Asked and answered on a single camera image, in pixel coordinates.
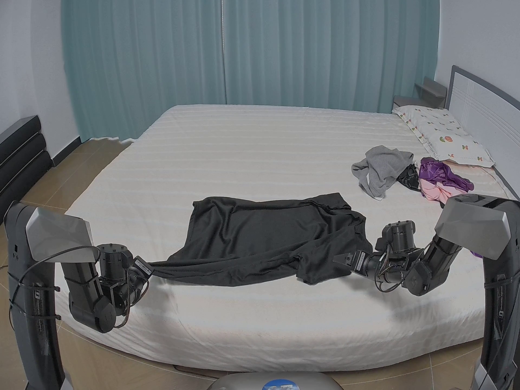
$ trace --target black furniture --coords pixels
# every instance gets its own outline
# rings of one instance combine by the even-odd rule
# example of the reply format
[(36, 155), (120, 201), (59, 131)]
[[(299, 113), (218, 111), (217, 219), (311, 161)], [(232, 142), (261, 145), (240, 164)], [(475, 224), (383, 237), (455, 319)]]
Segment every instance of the black furniture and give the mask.
[(419, 98), (394, 96), (394, 106), (423, 106), (431, 108), (444, 108), (448, 90), (445, 86), (424, 77), (422, 84), (415, 84)]
[(0, 218), (51, 168), (37, 115), (18, 120), (0, 134)]

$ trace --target white label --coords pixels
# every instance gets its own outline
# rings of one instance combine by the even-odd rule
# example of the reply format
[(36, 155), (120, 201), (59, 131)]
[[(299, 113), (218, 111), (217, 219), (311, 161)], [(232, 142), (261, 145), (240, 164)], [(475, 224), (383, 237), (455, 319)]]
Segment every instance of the white label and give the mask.
[(137, 267), (140, 267), (140, 269), (142, 271), (144, 271), (148, 276), (150, 276), (152, 274), (152, 272), (150, 271), (150, 269), (148, 269), (143, 263), (141, 263), (139, 260), (135, 260), (134, 261), (135, 265)]
[(360, 255), (359, 255), (359, 260), (358, 260), (358, 264), (357, 264), (357, 266), (356, 266), (356, 270), (357, 270), (357, 271), (361, 270), (361, 266), (362, 266), (362, 264), (363, 264), (363, 261), (365, 261), (365, 255), (366, 255), (366, 254), (365, 254), (364, 251), (362, 251), (362, 252), (360, 253)]

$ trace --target bed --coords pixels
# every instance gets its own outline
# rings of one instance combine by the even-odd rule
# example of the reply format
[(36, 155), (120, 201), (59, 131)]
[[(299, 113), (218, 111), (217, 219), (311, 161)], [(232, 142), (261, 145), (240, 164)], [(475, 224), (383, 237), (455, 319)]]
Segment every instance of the bed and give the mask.
[[(454, 73), (450, 84), (449, 98), (460, 114), (451, 111), (461, 121), (466, 117), (468, 127), (475, 115), (490, 116), (487, 110), (500, 115), (502, 110), (495, 107), (501, 107), (502, 101), (511, 105), (487, 87), (488, 98), (481, 96), (475, 91), (480, 85), (475, 78)], [(475, 100), (472, 94), (480, 98)], [(478, 111), (471, 107), (484, 104), (488, 107)], [(514, 136), (510, 127), (520, 128), (519, 119), (511, 117), (507, 129)], [(489, 134), (480, 135), (479, 129), (473, 129), (474, 136), (484, 137), (486, 143)], [(515, 143), (518, 152), (520, 142), (514, 139)], [(195, 200), (208, 196), (304, 199), (340, 192), (353, 210), (367, 217), (367, 238), (373, 244), (386, 224), (412, 219), (417, 226), (415, 243), (425, 246), (434, 234), (439, 204), (399, 183), (383, 201), (376, 201), (361, 191), (350, 171), (352, 163), (380, 144), (411, 151), (417, 161), (427, 156), (412, 131), (393, 114), (177, 106), (114, 159), (68, 214), (90, 221), (95, 244), (122, 243), (152, 262), (166, 259), (184, 245)], [(494, 156), (501, 152), (489, 149)], [(506, 179), (518, 172), (505, 166), (507, 157), (495, 160)], [(475, 192), (513, 198), (492, 169), (452, 168), (475, 184)], [(290, 277), (235, 288), (152, 277), (150, 291), (132, 308), (126, 327), (108, 334), (98, 334), (72, 319), (59, 267), (56, 277), (62, 290), (56, 295), (57, 313), (77, 332), (127, 353), (187, 367), (360, 370), (483, 336), (482, 262), (467, 250), (459, 253), (446, 283), (422, 297), (401, 288), (381, 294), (359, 276), (314, 286)]]

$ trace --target floral pillow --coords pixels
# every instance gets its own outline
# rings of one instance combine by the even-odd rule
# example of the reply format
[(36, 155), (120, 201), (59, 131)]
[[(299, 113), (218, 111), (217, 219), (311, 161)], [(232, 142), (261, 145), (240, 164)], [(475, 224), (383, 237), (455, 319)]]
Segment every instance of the floral pillow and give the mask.
[(402, 118), (434, 159), (483, 167), (495, 164), (486, 148), (448, 110), (403, 106), (393, 113)]

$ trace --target pink cloth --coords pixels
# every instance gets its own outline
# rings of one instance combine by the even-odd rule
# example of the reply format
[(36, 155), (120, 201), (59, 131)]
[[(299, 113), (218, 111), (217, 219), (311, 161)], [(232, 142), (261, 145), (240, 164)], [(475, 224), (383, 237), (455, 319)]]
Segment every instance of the pink cloth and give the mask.
[(460, 193), (467, 193), (462, 189), (456, 188), (454, 186), (444, 186), (442, 183), (437, 182), (435, 185), (431, 182), (428, 182), (426, 179), (419, 179), (419, 186), (421, 187), (421, 192), (424, 196), (430, 201), (440, 201), (443, 204), (446, 203), (448, 198), (458, 195)]

